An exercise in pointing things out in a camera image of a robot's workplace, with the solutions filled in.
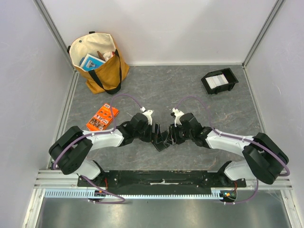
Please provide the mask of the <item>black plastic card tray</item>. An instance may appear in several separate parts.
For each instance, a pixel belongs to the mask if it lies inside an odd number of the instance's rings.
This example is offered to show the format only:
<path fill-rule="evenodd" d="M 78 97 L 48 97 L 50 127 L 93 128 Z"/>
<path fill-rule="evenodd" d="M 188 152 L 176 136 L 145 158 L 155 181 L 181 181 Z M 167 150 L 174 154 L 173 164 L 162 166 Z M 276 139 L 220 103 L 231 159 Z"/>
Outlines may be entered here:
<path fill-rule="evenodd" d="M 239 81 L 230 68 L 224 68 L 207 73 L 202 79 L 209 95 L 218 94 L 224 91 L 231 91 Z"/>

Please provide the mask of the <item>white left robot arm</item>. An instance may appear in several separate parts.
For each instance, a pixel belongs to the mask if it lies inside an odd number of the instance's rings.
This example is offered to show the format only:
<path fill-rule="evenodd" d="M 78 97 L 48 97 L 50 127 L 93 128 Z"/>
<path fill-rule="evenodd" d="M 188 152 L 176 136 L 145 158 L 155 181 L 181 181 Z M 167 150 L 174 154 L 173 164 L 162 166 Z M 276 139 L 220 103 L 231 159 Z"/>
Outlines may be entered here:
<path fill-rule="evenodd" d="M 93 186 L 104 183 L 102 168 L 97 162 L 87 159 L 90 151 L 122 147 L 135 139 L 152 143 L 158 151 L 165 148 L 167 132 L 160 131 L 160 124 L 152 124 L 151 111 L 137 113 L 131 120 L 106 131 L 83 131 L 78 126 L 71 127 L 50 148 L 49 155 L 54 160 L 53 168 L 59 168 L 64 175 L 76 173 L 85 176 Z"/>

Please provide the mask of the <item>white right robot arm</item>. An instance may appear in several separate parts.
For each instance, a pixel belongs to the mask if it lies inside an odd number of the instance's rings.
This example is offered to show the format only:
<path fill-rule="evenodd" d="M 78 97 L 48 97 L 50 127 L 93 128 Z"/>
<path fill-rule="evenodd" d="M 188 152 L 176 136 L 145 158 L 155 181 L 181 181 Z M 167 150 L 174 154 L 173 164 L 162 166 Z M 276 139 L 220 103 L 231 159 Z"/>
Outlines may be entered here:
<path fill-rule="evenodd" d="M 281 175 L 289 162 L 287 155 L 264 133 L 256 136 L 240 136 L 203 127 L 192 113 L 174 108 L 170 125 L 173 144 L 186 140 L 208 149 L 219 149 L 242 156 L 242 161 L 228 161 L 218 171 L 218 183 L 230 186 L 239 179 L 256 178 L 271 185 Z"/>

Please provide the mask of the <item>black leather card holder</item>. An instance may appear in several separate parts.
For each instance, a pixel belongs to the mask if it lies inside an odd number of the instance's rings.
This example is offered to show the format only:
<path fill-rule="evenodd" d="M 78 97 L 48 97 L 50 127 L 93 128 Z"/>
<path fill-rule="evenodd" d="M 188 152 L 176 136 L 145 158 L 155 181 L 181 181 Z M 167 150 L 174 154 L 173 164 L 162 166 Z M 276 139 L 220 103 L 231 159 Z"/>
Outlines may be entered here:
<path fill-rule="evenodd" d="M 162 132 L 162 137 L 163 137 L 163 142 L 152 142 L 152 144 L 154 145 L 154 147 L 157 149 L 157 151 L 162 151 L 166 148 L 168 148 L 169 146 L 171 146 L 171 142 L 169 141 L 170 137 L 169 137 L 169 131 L 164 131 Z"/>

